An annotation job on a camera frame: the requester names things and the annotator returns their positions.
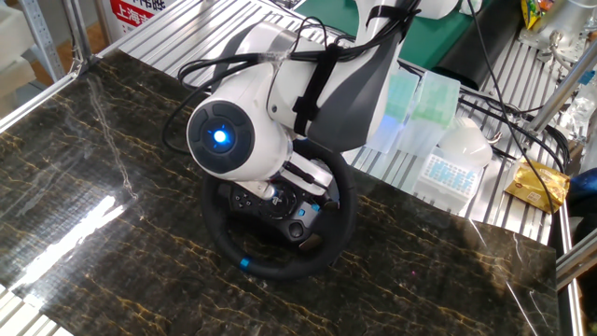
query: dark marble table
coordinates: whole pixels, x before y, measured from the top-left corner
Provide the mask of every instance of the dark marble table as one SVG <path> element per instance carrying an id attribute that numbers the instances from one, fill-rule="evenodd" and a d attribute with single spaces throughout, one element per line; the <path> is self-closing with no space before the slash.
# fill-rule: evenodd
<path id="1" fill-rule="evenodd" d="M 2 285 L 75 335 L 557 334 L 554 251 L 357 172 L 334 268 L 241 273 L 201 223 L 201 170 L 160 144 L 186 94 L 115 53 L 0 134 Z"/>

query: plastic box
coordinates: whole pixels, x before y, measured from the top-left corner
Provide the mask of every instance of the plastic box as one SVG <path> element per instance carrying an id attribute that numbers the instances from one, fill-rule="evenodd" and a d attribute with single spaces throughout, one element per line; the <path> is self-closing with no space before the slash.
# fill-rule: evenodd
<path id="1" fill-rule="evenodd" d="M 17 9 L 0 6 L 0 71 L 34 44 L 29 25 Z"/>
<path id="2" fill-rule="evenodd" d="M 459 81 L 425 73 L 412 103 L 412 113 L 400 132 L 398 150 L 422 158 L 431 154 L 450 127 L 459 92 Z"/>
<path id="3" fill-rule="evenodd" d="M 377 132 L 365 145 L 367 148 L 387 154 L 395 142 L 398 132 L 404 127 L 409 106 L 419 85 L 419 77 L 400 70 L 390 76 L 388 101 L 385 115 Z"/>
<path id="4" fill-rule="evenodd" d="M 458 213 L 475 197 L 482 170 L 456 164 L 439 148 L 429 155 L 413 192 L 434 200 L 434 206 Z"/>

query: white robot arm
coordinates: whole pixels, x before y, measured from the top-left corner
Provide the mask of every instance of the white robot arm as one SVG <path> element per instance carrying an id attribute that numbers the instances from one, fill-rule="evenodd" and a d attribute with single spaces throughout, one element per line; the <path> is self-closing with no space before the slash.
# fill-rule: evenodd
<path id="1" fill-rule="evenodd" d="M 367 142 L 381 122 L 389 76 L 419 2 L 357 0 L 353 49 L 325 49 L 265 22 L 234 36 L 221 59 L 258 56 L 213 83 L 212 95 L 193 112 L 187 144 L 194 160 L 262 200 L 274 197 L 270 181 L 278 176 L 323 195 L 332 175 L 296 153 L 292 143 L 305 137 L 342 152 Z M 218 64 L 215 78 L 238 63 Z"/>

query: steering wheel button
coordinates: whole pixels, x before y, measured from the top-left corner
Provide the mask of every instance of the steering wheel button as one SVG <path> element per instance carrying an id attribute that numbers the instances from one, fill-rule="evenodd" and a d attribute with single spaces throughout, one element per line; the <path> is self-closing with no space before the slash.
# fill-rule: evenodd
<path id="1" fill-rule="evenodd" d="M 188 137 L 192 142 L 200 142 L 201 141 L 201 126 L 207 121 L 207 112 L 203 109 L 199 111 L 190 122 L 190 127 L 188 128 Z"/>
<path id="2" fill-rule="evenodd" d="M 300 223 L 292 223 L 288 227 L 288 232 L 290 232 L 291 237 L 299 238 L 303 233 L 302 225 Z"/>
<path id="3" fill-rule="evenodd" d="M 214 114 L 229 119 L 236 126 L 243 126 L 247 120 L 247 116 L 240 108 L 227 104 L 214 105 Z"/>

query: gaming steering wheel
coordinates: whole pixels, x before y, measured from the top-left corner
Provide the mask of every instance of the gaming steering wheel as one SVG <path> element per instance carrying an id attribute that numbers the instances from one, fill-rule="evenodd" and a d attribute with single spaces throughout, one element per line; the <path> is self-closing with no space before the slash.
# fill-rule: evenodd
<path id="1" fill-rule="evenodd" d="M 334 175 L 337 202 L 315 197 L 282 178 L 274 179 L 276 196 L 263 201 L 239 185 L 206 174 L 201 208 L 205 227 L 222 255 L 246 273 L 270 280 L 297 280 L 319 273 L 332 264 L 351 239 L 358 206 L 354 178 L 340 154 L 304 140 L 294 142 L 295 151 L 308 160 L 322 161 Z M 230 223 L 256 224 L 276 231 L 298 256 L 287 263 L 257 259 L 239 247 L 230 235 Z M 305 245 L 320 243 L 309 253 Z"/>

